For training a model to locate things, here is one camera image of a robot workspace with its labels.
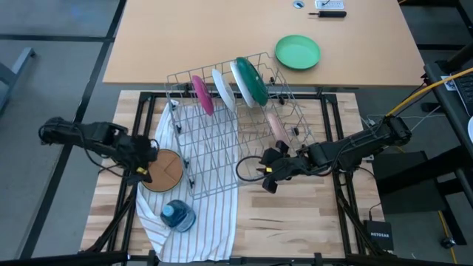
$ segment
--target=marker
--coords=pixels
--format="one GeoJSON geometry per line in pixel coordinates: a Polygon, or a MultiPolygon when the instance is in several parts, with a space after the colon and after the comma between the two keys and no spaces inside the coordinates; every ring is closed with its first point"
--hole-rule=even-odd
{"type": "Polygon", "coordinates": [[[318,13],[309,13],[309,15],[318,15],[319,18],[344,18],[346,11],[319,11],[318,13]]]}

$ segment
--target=yellow cable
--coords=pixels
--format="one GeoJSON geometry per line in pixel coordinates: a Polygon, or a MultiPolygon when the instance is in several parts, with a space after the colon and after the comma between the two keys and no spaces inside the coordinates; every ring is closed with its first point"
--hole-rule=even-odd
{"type": "MultiPolygon", "coordinates": [[[[446,229],[445,219],[443,219],[443,214],[441,211],[438,211],[438,217],[440,218],[440,221],[442,222],[443,232],[445,233],[445,236],[449,237],[449,231],[446,229]]],[[[455,252],[453,251],[453,247],[450,248],[450,254],[452,255],[453,263],[458,264],[457,257],[455,255],[455,252]]]]}
{"type": "Polygon", "coordinates": [[[428,92],[429,90],[435,88],[436,86],[439,86],[441,84],[444,84],[446,83],[447,81],[451,81],[452,79],[455,79],[455,78],[458,78],[458,77],[461,77],[465,74],[468,74],[470,72],[473,72],[473,67],[470,68],[470,69],[467,69],[465,71],[462,71],[458,74],[455,74],[451,77],[448,77],[446,79],[443,79],[441,81],[438,81],[438,82],[435,82],[434,84],[430,84],[428,85],[427,87],[421,89],[420,91],[414,93],[413,95],[411,95],[410,97],[408,97],[406,100],[403,100],[402,103],[399,103],[396,107],[394,107],[393,110],[391,110],[389,113],[387,113],[386,116],[389,116],[389,115],[393,115],[394,113],[396,113],[399,109],[401,109],[402,107],[404,107],[406,104],[408,104],[410,101],[414,100],[416,97],[418,97],[419,95],[425,93],[425,92],[428,92]]]}

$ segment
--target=gray floor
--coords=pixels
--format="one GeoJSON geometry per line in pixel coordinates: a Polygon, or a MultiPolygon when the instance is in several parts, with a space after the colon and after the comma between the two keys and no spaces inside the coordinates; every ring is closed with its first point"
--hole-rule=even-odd
{"type": "MultiPolygon", "coordinates": [[[[0,0],[0,33],[94,35],[108,30],[118,0],[0,0]]],[[[467,10],[473,14],[471,2],[467,10]]],[[[403,7],[404,15],[418,43],[467,44],[468,32],[455,10],[449,8],[403,7]]],[[[73,119],[89,80],[100,44],[44,41],[0,41],[0,61],[8,66],[24,47],[33,47],[38,57],[29,63],[7,108],[0,116],[0,260],[18,255],[34,211],[44,193],[60,148],[40,146],[38,127],[53,116],[73,119]]],[[[422,52],[425,61],[451,55],[450,52],[422,52]]],[[[107,86],[97,83],[84,118],[85,123],[111,121],[122,89],[159,89],[156,86],[107,86]]],[[[361,115],[384,114],[408,91],[360,89],[356,91],[361,115]]],[[[423,101],[435,101],[432,95],[423,101]]],[[[411,108],[404,116],[425,115],[411,108]]],[[[408,118],[414,126],[418,119],[408,118]]],[[[406,151],[425,150],[429,157],[457,145],[444,117],[426,119],[415,130],[406,151]],[[435,133],[432,139],[428,133],[435,133]]],[[[397,152],[388,149],[386,152],[397,152]]],[[[41,233],[35,256],[75,253],[89,213],[97,179],[94,167],[80,149],[74,149],[64,172],[50,215],[41,233]]],[[[473,210],[462,194],[449,197],[467,241],[473,242],[473,210]]],[[[438,245],[443,237],[435,212],[387,215],[395,234],[399,256],[451,262],[447,250],[438,245]]],[[[471,245],[456,247],[460,263],[473,264],[471,245]]]]}

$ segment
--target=green plate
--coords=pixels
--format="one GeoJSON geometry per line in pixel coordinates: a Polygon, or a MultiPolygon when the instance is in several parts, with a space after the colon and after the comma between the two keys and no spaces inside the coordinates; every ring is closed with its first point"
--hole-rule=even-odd
{"type": "Polygon", "coordinates": [[[308,69],[319,62],[320,48],[308,37],[289,35],[276,44],[276,57],[291,69],[308,69]]]}
{"type": "Polygon", "coordinates": [[[236,67],[240,71],[243,81],[248,87],[253,99],[259,103],[260,106],[265,106],[268,102],[266,86],[253,64],[246,58],[236,58],[236,67]]]}

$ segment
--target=round wooden board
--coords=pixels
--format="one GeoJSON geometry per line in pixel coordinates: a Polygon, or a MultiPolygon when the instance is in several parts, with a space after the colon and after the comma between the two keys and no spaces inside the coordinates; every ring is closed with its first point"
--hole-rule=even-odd
{"type": "Polygon", "coordinates": [[[149,164],[152,183],[143,182],[145,188],[154,192],[164,192],[175,187],[183,177],[183,164],[174,151],[161,149],[157,160],[149,164]]]}

